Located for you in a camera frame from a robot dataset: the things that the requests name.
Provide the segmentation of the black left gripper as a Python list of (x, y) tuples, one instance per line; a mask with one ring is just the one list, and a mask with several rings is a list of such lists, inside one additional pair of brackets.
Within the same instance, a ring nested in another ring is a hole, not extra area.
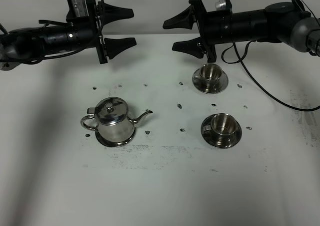
[[(96, 0), (85, 0), (85, 3), (87, 7), (90, 27), (93, 33), (93, 38), (90, 42), (90, 45), (96, 48), (100, 64), (106, 64), (108, 62), (107, 56), (111, 60), (121, 52), (136, 45), (135, 38), (104, 39), (102, 35), (102, 29), (104, 25), (101, 21), (102, 16), (100, 15), (99, 4), (96, 4)], [(132, 9), (115, 7), (106, 3), (103, 4), (104, 23), (111, 23), (119, 20), (131, 19), (133, 17), (134, 12)]]

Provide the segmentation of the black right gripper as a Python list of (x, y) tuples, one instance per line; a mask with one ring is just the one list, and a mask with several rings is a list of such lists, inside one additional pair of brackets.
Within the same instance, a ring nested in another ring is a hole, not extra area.
[(183, 12), (171, 19), (164, 21), (162, 28), (165, 30), (191, 30), (196, 19), (200, 37), (188, 41), (175, 42), (172, 46), (172, 50), (175, 52), (192, 55), (198, 59), (202, 58), (203, 50), (207, 56), (207, 62), (214, 63), (217, 60), (215, 46), (209, 45), (205, 37), (205, 17), (207, 11), (203, 5), (202, 0), (189, 0), (189, 4), (191, 6), (185, 9)]

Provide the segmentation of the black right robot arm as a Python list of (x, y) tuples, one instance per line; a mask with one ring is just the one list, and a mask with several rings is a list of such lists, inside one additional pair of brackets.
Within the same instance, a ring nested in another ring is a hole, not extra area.
[(217, 60), (215, 46), (236, 42), (285, 43), (302, 53), (320, 54), (320, 21), (305, 10), (302, 1), (276, 3), (262, 10), (233, 13), (230, 0), (220, 0), (215, 11), (208, 12), (202, 0), (189, 0), (190, 6), (166, 20), (163, 28), (192, 29), (197, 25), (199, 37), (175, 42), (172, 50)]

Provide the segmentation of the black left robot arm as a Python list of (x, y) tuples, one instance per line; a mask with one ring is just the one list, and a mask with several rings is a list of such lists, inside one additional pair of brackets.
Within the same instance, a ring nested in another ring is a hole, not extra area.
[(134, 17), (132, 9), (85, 0), (87, 15), (78, 17), (72, 2), (66, 22), (40, 20), (41, 27), (23, 28), (0, 37), (0, 69), (9, 71), (20, 64), (34, 65), (45, 58), (58, 58), (87, 48), (96, 48), (100, 64), (135, 46), (135, 38), (104, 38), (100, 29), (114, 21)]

